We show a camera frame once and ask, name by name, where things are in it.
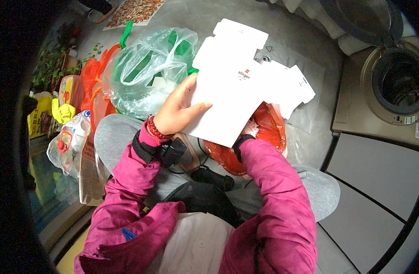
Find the white shirt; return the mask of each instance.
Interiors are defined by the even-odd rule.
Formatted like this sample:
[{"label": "white shirt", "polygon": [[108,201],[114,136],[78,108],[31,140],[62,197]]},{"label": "white shirt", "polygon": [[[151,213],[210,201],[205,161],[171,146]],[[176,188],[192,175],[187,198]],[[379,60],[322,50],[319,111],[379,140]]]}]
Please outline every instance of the white shirt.
[{"label": "white shirt", "polygon": [[209,213],[179,213],[165,248],[145,274],[219,272],[223,250],[234,227]]}]

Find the cardboard box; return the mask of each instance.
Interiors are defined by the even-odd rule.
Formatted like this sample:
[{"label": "cardboard box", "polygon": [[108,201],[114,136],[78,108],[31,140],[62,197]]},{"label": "cardboard box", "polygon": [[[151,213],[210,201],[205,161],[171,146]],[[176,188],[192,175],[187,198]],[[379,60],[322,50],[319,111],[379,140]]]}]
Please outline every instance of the cardboard box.
[{"label": "cardboard box", "polygon": [[214,37],[207,37],[193,61],[199,69],[190,104],[212,102],[207,112],[193,120],[184,133],[232,147],[250,116],[265,101],[280,105],[288,119],[302,102],[315,93],[300,69],[287,68],[275,61],[256,61],[268,34],[223,19]]}]

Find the red bead bracelet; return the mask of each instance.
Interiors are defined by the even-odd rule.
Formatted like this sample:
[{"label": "red bead bracelet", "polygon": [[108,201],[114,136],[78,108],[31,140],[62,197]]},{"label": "red bead bracelet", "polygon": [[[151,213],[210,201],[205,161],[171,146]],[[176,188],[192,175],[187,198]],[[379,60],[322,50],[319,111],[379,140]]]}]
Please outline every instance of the red bead bracelet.
[{"label": "red bead bracelet", "polygon": [[153,122],[153,118],[155,118],[155,116],[151,113],[147,116],[147,126],[150,132],[155,137],[157,144],[160,145],[161,143],[159,142],[159,140],[170,139],[174,136],[174,134],[163,135],[162,133],[160,133],[159,130],[156,128],[155,123]]}]

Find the cabinet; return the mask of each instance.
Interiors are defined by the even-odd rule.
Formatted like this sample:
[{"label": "cabinet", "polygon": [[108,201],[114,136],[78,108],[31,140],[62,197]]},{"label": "cabinet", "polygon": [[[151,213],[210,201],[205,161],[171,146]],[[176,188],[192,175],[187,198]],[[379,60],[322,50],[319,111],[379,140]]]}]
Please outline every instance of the cabinet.
[{"label": "cabinet", "polygon": [[419,195],[419,152],[341,134],[327,172],[407,220]]},{"label": "cabinet", "polygon": [[389,249],[404,224],[345,184],[339,186],[339,205],[319,223],[364,274]]}]

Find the pink jacket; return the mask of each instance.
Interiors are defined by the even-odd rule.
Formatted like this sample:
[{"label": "pink jacket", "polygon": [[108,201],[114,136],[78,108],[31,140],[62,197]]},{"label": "pink jacket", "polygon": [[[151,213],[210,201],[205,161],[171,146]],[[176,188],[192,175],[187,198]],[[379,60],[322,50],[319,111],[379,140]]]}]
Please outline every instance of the pink jacket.
[{"label": "pink jacket", "polygon": [[[156,146],[145,126],[140,141]],[[254,273],[256,263],[260,273],[314,273],[315,217],[298,174],[266,141],[246,140],[240,150],[261,188],[263,208],[230,236],[219,273]],[[84,249],[75,257],[75,273],[140,273],[150,265],[173,233],[178,213],[185,212],[183,202],[142,211],[158,170],[158,162],[146,165],[131,142],[127,145],[106,184],[106,199],[94,211]]]}]

